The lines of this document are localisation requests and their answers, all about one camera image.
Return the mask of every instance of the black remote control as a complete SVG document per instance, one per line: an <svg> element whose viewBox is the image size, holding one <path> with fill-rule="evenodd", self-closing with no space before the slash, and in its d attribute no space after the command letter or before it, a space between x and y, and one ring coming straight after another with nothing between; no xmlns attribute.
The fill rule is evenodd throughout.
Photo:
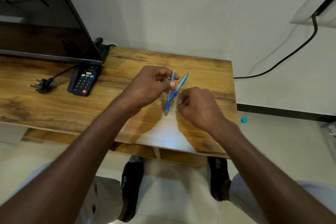
<svg viewBox="0 0 336 224"><path fill-rule="evenodd" d="M101 66L81 64L73 72L73 77L70 80L68 91L79 96L87 96L90 93L96 77L99 74Z"/></svg>

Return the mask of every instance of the table top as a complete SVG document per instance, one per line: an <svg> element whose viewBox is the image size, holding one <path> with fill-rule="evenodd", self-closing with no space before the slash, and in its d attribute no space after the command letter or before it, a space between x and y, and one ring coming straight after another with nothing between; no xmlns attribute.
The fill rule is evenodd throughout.
<svg viewBox="0 0 336 224"><path fill-rule="evenodd" d="M57 88L39 94L28 84L48 79L71 64L0 56L0 121L78 135L129 84L145 65L166 66L188 80L179 90L198 86L209 89L225 116L237 123L237 106L231 61L129 48L110 49L101 75L89 96L68 93L71 71L57 77ZM176 110L177 97L164 115L167 95L133 116L115 139L153 147L227 157L205 132L195 128Z"/></svg>

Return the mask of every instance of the tv screen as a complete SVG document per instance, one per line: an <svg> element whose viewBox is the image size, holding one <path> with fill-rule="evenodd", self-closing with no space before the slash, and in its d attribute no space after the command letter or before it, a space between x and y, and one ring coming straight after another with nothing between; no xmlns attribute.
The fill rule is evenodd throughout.
<svg viewBox="0 0 336 224"><path fill-rule="evenodd" d="M103 63L70 0L0 0L0 54Z"/></svg>

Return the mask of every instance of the foot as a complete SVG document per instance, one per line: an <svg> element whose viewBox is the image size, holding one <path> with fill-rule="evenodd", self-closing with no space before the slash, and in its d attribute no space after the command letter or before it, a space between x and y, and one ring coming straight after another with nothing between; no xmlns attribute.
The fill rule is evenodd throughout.
<svg viewBox="0 0 336 224"><path fill-rule="evenodd" d="M228 162L225 158L208 157L208 183L210 193L217 201L227 200L222 188L231 183L228 172Z"/></svg>
<svg viewBox="0 0 336 224"><path fill-rule="evenodd" d="M121 221L129 222L135 215L139 188L144 175L144 163L137 156L132 156L126 163L121 179L121 190L124 202L127 201L127 209Z"/></svg>

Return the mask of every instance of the ballpoint pen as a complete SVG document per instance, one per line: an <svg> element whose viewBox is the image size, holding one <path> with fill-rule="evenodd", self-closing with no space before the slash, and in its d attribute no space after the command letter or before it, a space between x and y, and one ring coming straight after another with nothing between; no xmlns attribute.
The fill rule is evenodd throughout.
<svg viewBox="0 0 336 224"><path fill-rule="evenodd" d="M173 71L171 73L171 77L170 77L170 81L174 81L174 77L175 77L175 72ZM170 95L171 95L171 90L168 91L168 96L167 96L167 101L166 101L166 108L165 108L165 115L168 114L169 111L169 106L170 106Z"/></svg>
<svg viewBox="0 0 336 224"><path fill-rule="evenodd" d="M186 80L187 80L187 78L188 78L188 74L189 74L189 73L186 73L185 76L183 76L182 80L180 81L180 83L179 83L178 86L177 86L177 90L175 90L175 91L173 91L173 92L171 93L170 100L172 100L172 99L176 96L177 91L179 90L179 88L186 82Z"/></svg>

